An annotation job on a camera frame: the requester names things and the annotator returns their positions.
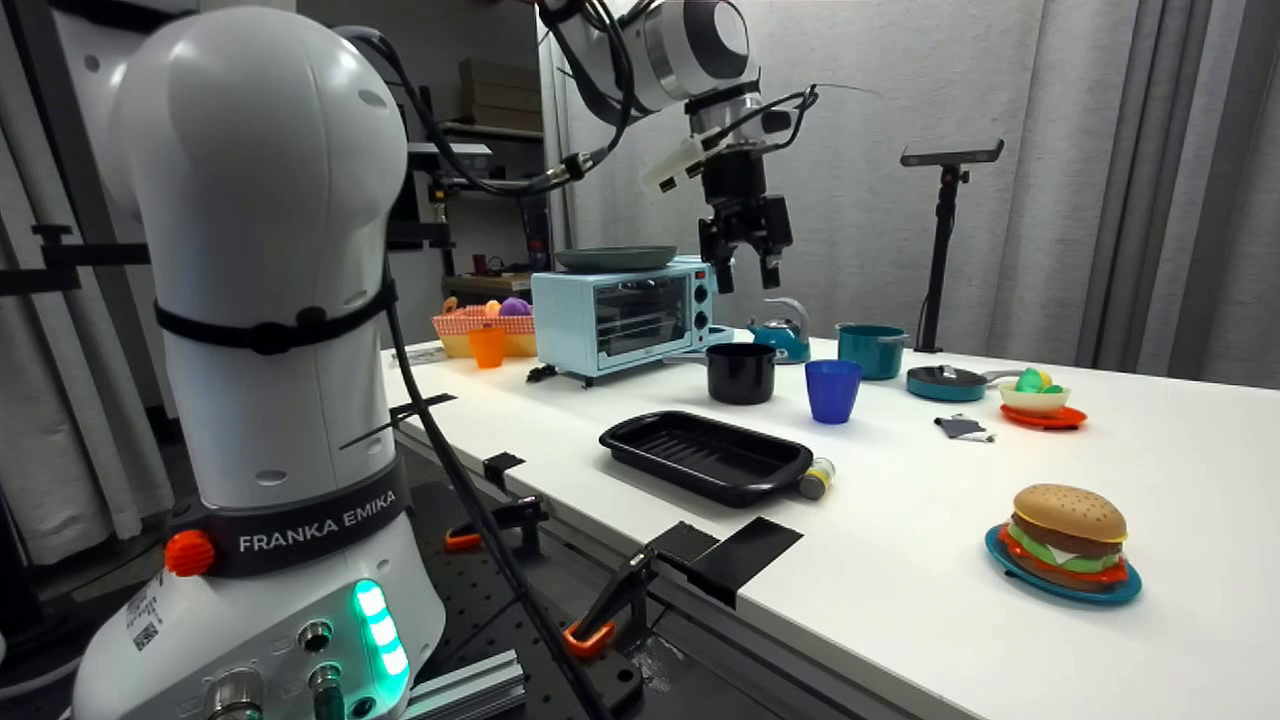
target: table surface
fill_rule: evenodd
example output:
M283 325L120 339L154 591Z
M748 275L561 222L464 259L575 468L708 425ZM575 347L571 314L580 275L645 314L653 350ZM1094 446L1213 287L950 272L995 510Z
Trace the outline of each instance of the table surface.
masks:
M1023 366L975 355L909 355L975 372ZM628 381L522 383L530 363L479 372L415 358L464 458L517 452L512 481L601 530L645 542L688 521L732 534L750 516L802 530L740 591L740 617L844 677L887 671L975 714L1280 714L1280 393L1049 366L1083 430L1030 430L985 405L924 405L903 383L864 383L844 429L806 420L802 366L776 372L776 401L708 401L704 363ZM386 363L386 401L405 388ZM601 430L640 412L700 412L806 445L836 458L822 500L776 497L721 509L631 470ZM932 425L966 412L995 445L956 445ZM1011 584L985 554L1023 483L1094 488L1127 516L1143 595L1081 609Z

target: orange container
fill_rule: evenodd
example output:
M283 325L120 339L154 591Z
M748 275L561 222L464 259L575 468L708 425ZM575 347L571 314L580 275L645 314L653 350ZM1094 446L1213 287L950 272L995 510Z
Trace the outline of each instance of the orange container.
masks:
M484 325L468 336L475 366L501 366L508 355L508 329Z
M471 330L484 325L508 330L508 355L537 355L530 314L484 314L484 305L468 305L443 314L430 314L437 336L443 339L443 355L471 355Z

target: toy hamburger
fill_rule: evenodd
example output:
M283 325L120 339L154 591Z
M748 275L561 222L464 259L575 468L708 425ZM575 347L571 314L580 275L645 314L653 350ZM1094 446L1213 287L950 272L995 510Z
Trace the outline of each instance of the toy hamburger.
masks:
M1049 584L1107 591L1127 580L1125 530L1110 500L1087 488L1030 483L1016 492L1001 542L1011 562Z

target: dark blue cup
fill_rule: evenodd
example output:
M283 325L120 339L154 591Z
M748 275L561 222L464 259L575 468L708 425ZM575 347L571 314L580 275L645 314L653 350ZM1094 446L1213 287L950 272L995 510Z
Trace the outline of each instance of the dark blue cup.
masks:
M861 366L844 358L802 363L806 412L817 425L847 425Z
M864 381L896 381L909 330L890 325L841 325L841 358L861 363Z

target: blue plate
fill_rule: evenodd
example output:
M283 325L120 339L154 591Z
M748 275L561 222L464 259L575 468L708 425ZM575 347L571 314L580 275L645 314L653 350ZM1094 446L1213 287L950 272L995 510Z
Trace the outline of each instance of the blue plate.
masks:
M1125 584L1114 589L1104 589L1104 591L1081 591L1081 589L1063 589L1063 584L1052 584L1042 575L1030 575L1023 570L1001 542L1001 523L986 526L986 554L1003 568L1003 575L1034 589L1034 591L1049 591L1049 595L1058 595L1058 601L1071 601L1071 602L1099 602L1099 609L1121 609L1121 602L1133 602L1138 591L1143 591L1143 575L1127 562L1127 575Z

